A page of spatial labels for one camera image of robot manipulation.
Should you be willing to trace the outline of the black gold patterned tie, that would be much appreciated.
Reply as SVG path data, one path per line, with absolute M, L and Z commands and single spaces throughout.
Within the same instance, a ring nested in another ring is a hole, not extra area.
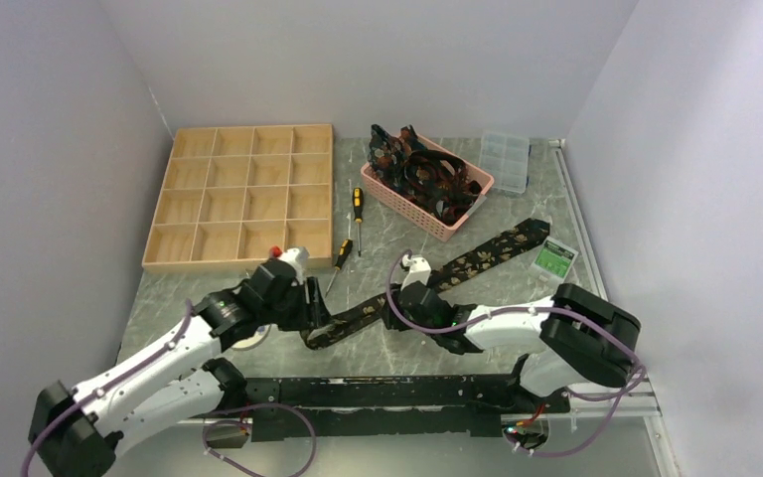
M 432 270 L 428 287 L 438 293 L 450 290 L 543 244 L 550 232 L 550 223 L 528 218 Z M 318 331 L 302 331 L 300 337 L 311 350 L 328 348 L 381 320 L 387 311 L 386 295 L 382 292 L 334 314 L 333 321 Z

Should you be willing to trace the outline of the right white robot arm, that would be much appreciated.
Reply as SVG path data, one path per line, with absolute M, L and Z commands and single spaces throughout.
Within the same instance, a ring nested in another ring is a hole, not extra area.
M 564 283 L 550 297 L 502 306 L 452 305 L 420 282 L 390 288 L 386 298 L 387 327 L 420 331 L 453 354 L 519 347 L 507 390 L 520 412 L 582 383 L 622 395 L 646 372 L 635 352 L 639 319 L 578 285 Z

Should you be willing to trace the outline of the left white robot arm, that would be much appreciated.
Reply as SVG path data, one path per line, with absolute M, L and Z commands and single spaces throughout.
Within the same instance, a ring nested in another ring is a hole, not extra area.
M 265 327 L 311 331 L 327 319 L 307 260 L 304 247 L 275 251 L 238 286 L 187 302 L 169 331 L 125 361 L 71 386 L 47 385 L 35 400 L 20 475 L 39 458 L 54 476 L 102 476 L 184 418 L 238 414 L 246 380 L 224 353 Z

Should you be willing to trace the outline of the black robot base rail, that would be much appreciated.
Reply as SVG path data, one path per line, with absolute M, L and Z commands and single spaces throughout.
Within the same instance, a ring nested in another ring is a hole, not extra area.
M 566 414 L 563 391 L 536 397 L 503 374 L 356 378 L 250 378 L 208 418 L 243 417 L 255 442 L 319 436 L 466 433 L 498 437 L 534 413 Z

